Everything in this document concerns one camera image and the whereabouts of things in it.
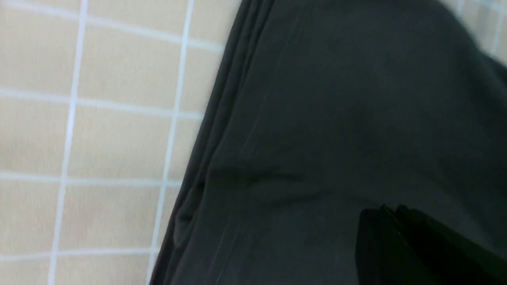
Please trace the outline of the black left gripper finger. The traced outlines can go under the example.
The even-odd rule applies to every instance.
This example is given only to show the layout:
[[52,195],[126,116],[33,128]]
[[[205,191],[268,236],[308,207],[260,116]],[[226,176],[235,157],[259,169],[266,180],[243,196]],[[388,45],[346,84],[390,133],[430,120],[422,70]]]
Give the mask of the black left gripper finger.
[[360,285],[505,285],[506,261],[426,213],[382,205],[360,213]]

